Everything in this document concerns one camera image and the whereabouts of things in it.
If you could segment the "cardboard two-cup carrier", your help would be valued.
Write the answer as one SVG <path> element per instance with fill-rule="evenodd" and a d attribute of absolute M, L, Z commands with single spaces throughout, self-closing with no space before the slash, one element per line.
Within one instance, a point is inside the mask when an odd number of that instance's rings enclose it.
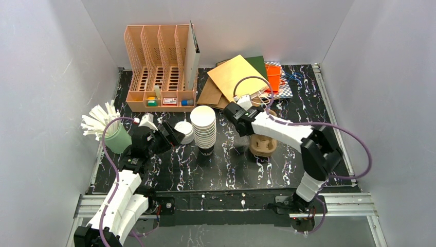
<path fill-rule="evenodd" d="M 255 156 L 270 157 L 276 149 L 276 139 L 259 134 L 251 135 L 249 138 L 249 150 Z"/>

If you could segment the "stack of paper cups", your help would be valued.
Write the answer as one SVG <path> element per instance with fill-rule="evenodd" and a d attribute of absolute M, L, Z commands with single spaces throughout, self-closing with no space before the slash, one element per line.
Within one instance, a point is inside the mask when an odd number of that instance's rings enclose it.
<path fill-rule="evenodd" d="M 215 111 L 205 105 L 198 106 L 190 113 L 194 140 L 202 155 L 211 155 L 216 142 Z"/>

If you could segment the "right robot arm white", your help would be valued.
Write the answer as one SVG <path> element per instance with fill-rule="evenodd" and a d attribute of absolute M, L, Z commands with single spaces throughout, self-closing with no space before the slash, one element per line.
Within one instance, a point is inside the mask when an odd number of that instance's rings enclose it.
<path fill-rule="evenodd" d="M 293 123 L 272 115 L 269 110 L 255 106 L 244 109 L 235 102 L 228 104 L 223 113 L 240 136 L 264 135 L 300 152 L 304 175 L 293 194 L 289 208 L 299 212 L 309 209 L 329 180 L 330 173 L 342 160 L 343 151 L 339 147 L 332 124 Z"/>

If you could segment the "tan paper bag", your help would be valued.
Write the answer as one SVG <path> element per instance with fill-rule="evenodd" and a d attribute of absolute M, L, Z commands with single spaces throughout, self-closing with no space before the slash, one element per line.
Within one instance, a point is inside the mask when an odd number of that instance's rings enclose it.
<path fill-rule="evenodd" d="M 241 55 L 210 70 L 208 76 L 229 102 L 234 102 L 234 96 L 252 96 L 268 88 L 262 75 Z"/>

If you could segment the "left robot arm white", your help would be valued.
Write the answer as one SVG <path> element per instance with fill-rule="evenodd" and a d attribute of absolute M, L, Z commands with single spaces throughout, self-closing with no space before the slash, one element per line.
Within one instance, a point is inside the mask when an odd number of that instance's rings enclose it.
<path fill-rule="evenodd" d="M 111 163 L 113 185 L 89 223 L 75 230 L 75 246 L 123 246 L 142 214 L 149 209 L 160 211 L 154 192 L 141 184 L 146 164 L 153 156 L 181 145 L 186 135 L 166 121 L 162 124 L 165 133 L 148 120 L 135 118 L 133 123 L 138 127 L 131 134 L 119 124 L 115 133 L 102 138 L 106 158 L 110 159 L 111 150 L 121 155 L 121 164 Z"/>

